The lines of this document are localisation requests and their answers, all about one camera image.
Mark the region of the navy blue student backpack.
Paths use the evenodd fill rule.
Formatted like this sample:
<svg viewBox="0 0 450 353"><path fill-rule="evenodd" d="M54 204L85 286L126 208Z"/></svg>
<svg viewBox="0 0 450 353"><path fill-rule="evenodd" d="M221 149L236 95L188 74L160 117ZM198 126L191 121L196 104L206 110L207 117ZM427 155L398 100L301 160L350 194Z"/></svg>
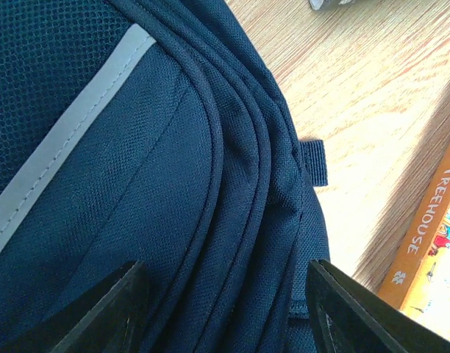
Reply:
<svg viewBox="0 0 450 353"><path fill-rule="evenodd" d="M224 1L0 1L0 352L129 261L141 352L314 352L326 181Z"/></svg>

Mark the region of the dark blue fantasy book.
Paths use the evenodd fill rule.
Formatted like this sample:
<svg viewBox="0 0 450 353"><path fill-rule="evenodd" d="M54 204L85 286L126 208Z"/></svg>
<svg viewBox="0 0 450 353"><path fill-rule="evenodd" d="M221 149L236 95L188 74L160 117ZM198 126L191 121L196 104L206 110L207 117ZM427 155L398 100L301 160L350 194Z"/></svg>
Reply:
<svg viewBox="0 0 450 353"><path fill-rule="evenodd" d="M310 6L314 11L327 11L339 7L346 7L356 0L309 0Z"/></svg>

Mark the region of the orange Treehouse book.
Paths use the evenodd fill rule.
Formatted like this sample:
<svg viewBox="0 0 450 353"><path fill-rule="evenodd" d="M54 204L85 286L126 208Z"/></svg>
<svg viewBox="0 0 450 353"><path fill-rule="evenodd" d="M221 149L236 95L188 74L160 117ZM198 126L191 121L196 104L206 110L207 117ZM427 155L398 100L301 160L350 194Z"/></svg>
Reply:
<svg viewBox="0 0 450 353"><path fill-rule="evenodd" d="M450 341L450 142L378 296Z"/></svg>

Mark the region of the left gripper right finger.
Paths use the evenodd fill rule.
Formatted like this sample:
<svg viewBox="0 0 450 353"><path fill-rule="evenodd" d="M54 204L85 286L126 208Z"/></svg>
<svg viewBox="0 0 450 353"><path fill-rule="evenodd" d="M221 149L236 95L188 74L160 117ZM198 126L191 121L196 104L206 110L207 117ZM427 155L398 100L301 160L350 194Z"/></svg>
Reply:
<svg viewBox="0 0 450 353"><path fill-rule="evenodd" d="M318 352L450 352L450 342L406 317L325 260L307 267Z"/></svg>

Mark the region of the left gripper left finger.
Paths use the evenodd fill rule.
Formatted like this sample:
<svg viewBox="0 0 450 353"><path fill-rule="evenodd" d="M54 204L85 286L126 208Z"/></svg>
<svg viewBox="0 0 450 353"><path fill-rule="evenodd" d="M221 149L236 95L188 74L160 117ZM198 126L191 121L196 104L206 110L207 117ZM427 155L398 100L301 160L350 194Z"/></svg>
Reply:
<svg viewBox="0 0 450 353"><path fill-rule="evenodd" d="M129 261L0 351L138 352L148 299L146 267Z"/></svg>

